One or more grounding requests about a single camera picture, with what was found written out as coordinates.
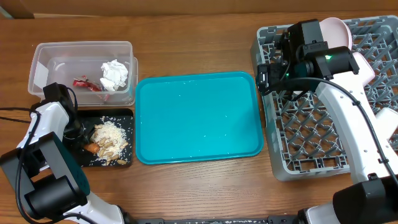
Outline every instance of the dish rack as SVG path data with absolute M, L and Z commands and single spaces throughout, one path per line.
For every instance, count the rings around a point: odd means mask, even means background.
M 388 107 L 398 111 L 398 17 L 347 19 L 353 51 L 360 52 L 375 71 L 364 87 L 373 112 Z M 280 62 L 274 42 L 291 25 L 262 27 L 251 47 L 252 65 Z M 314 93 L 295 102 L 272 92 L 262 97 L 266 114 L 266 138 L 274 176 L 279 180 L 328 177 L 349 172 L 349 164 L 325 106 Z M 398 152 L 398 132 L 389 140 Z

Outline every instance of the wooden table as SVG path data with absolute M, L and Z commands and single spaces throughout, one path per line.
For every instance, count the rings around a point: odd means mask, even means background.
M 30 107 L 38 102 L 27 92 L 27 82 L 35 48 L 42 42 L 128 40 L 139 62 L 140 80 L 235 70 L 253 74 L 249 49 L 260 27 L 390 14 L 398 11 L 0 21 L 1 106 Z M 28 119 L 20 112 L 0 116 Z M 264 127 L 264 116 L 261 119 Z M 0 154 L 14 149 L 27 127 L 0 120 Z M 134 155 L 129 168 L 84 171 L 91 190 L 107 202 L 136 218 L 169 220 L 296 214 L 330 201 L 336 191 L 351 185 L 349 174 L 280 182 L 272 175 L 266 145 L 258 156 L 244 159 L 146 166 Z M 0 184 L 0 223 L 24 223 L 2 172 Z

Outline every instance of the teal tray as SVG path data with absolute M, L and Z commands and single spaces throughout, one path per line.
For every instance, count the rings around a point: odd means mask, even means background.
M 136 88 L 136 155 L 145 164 L 255 156 L 264 145 L 245 72 L 147 78 Z

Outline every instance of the clear plastic bin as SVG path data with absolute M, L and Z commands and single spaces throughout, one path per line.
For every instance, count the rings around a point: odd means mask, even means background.
M 129 70 L 125 87 L 112 92 L 93 92 L 85 87 L 73 86 L 73 79 L 83 75 L 100 84 L 102 64 L 114 59 Z M 79 106 L 131 106 L 135 101 L 137 81 L 138 62 L 128 41 L 44 43 L 37 46 L 34 54 L 28 92 L 43 100 L 42 88 L 57 82 L 73 89 Z

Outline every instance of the crumpled white paper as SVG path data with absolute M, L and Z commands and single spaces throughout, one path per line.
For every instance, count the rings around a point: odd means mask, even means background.
M 126 79 L 129 71 L 126 66 L 119 63 L 117 59 L 112 62 L 103 63 L 101 69 L 104 71 L 104 78 L 100 78 L 100 82 L 106 90 L 116 91 L 119 87 L 126 86 Z

